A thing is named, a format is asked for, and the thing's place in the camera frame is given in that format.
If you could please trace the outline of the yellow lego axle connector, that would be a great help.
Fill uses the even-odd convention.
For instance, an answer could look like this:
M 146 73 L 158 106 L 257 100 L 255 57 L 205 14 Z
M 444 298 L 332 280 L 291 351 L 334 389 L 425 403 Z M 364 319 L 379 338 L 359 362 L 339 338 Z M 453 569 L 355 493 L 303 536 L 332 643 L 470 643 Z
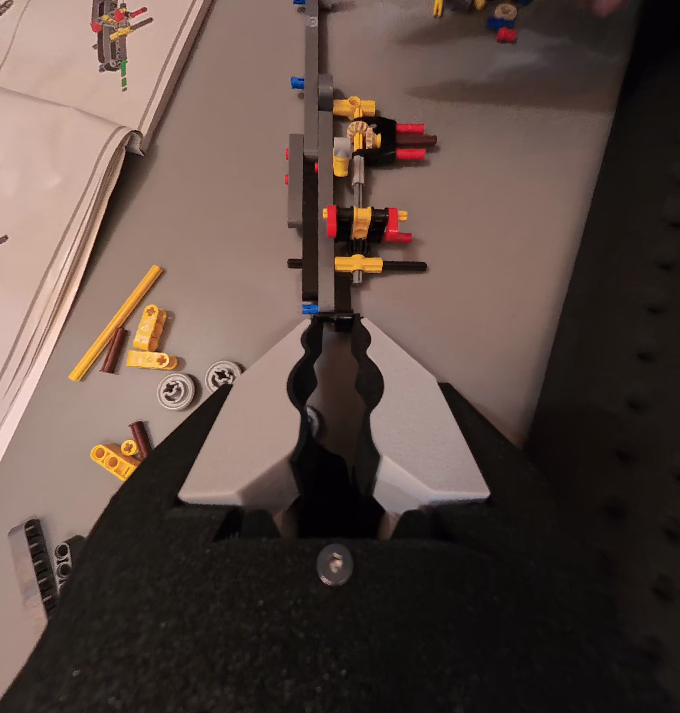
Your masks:
M 136 369 L 169 371 L 177 368 L 178 358 L 164 352 L 131 350 L 128 352 L 125 365 Z

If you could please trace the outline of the yellow three-hole lego beam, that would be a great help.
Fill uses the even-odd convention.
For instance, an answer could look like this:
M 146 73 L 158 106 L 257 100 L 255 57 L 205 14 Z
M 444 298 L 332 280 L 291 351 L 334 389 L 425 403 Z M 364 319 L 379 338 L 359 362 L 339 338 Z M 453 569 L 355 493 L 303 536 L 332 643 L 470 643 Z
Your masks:
M 121 445 L 98 444 L 90 452 L 93 462 L 122 482 L 127 481 L 141 464 L 139 455 L 139 446 L 134 439 L 123 441 Z

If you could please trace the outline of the pile of small lego pins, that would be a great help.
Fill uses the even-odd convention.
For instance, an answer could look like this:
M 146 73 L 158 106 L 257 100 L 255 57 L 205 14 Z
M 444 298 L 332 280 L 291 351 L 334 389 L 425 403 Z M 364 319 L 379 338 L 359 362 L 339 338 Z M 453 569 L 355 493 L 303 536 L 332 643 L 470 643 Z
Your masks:
M 513 45 L 517 42 L 515 25 L 518 16 L 534 1 L 433 1 L 432 16 L 442 18 L 446 13 L 486 14 L 486 30 L 497 43 Z

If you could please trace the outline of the black perforated panel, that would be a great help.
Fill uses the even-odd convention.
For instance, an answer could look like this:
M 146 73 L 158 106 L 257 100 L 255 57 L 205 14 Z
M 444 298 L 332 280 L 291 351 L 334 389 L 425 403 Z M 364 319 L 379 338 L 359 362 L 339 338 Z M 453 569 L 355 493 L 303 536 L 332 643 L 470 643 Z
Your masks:
M 529 454 L 680 712 L 680 1 L 643 1 Z

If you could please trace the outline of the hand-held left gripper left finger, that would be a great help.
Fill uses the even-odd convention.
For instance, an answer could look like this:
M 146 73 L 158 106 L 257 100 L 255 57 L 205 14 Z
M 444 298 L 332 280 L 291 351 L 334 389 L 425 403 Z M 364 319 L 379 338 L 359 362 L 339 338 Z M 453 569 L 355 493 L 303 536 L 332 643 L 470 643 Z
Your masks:
M 324 327 L 305 319 L 231 386 L 179 492 L 196 505 L 290 507 L 297 454 L 310 435 Z

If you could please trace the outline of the long yellow lego axle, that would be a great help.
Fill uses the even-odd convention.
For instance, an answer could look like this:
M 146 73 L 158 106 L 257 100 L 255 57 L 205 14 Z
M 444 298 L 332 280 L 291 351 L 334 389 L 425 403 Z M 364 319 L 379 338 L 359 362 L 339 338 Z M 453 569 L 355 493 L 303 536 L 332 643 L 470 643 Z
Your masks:
M 115 332 L 121 328 L 129 316 L 137 308 L 140 301 L 148 294 L 151 287 L 157 282 L 165 270 L 154 264 L 147 274 L 135 286 L 134 290 L 123 302 L 122 306 L 114 314 L 110 322 L 105 326 L 92 346 L 87 350 L 81 360 L 68 375 L 70 381 L 81 381 L 94 362 L 99 358 L 105 348 L 109 345 Z

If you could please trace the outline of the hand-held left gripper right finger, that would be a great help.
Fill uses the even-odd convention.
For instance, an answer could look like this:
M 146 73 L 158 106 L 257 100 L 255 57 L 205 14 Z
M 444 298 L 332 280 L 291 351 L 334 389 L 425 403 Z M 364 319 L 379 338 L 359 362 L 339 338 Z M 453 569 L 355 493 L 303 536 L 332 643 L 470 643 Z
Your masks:
M 367 318 L 354 317 L 351 337 L 360 493 L 388 512 L 484 502 L 489 486 L 434 375 Z

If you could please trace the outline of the lego instruction booklet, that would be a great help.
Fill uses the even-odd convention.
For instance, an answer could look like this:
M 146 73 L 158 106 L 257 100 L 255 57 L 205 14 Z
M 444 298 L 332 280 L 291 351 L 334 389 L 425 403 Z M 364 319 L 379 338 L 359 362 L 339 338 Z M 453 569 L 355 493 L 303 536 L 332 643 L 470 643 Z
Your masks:
M 211 1 L 0 1 L 0 462 Z

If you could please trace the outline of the grey lego beam assembly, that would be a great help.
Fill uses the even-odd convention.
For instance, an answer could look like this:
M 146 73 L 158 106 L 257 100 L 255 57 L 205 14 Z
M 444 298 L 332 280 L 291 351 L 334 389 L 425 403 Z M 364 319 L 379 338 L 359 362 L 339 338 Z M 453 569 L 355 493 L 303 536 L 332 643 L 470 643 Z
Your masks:
M 331 1 L 293 1 L 304 20 L 304 73 L 291 76 L 302 95 L 303 132 L 289 136 L 285 152 L 287 224 L 301 237 L 301 257 L 288 260 L 301 272 L 301 313 L 337 332 L 357 320 L 352 290 L 365 277 L 423 273 L 417 260 L 385 260 L 386 245 L 410 245 L 407 211 L 373 207 L 364 198 L 366 169 L 416 165 L 437 137 L 423 123 L 399 123 L 378 112 L 375 101 L 336 94 L 322 71 L 321 15 Z

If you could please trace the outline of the yellow angled technic beams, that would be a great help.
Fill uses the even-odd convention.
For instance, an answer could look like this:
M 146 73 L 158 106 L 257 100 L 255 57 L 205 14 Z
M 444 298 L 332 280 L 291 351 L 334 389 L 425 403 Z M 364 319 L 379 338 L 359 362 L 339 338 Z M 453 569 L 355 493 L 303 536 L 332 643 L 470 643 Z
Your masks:
M 139 352 L 157 352 L 166 322 L 166 310 L 156 305 L 147 305 L 133 338 L 133 349 Z

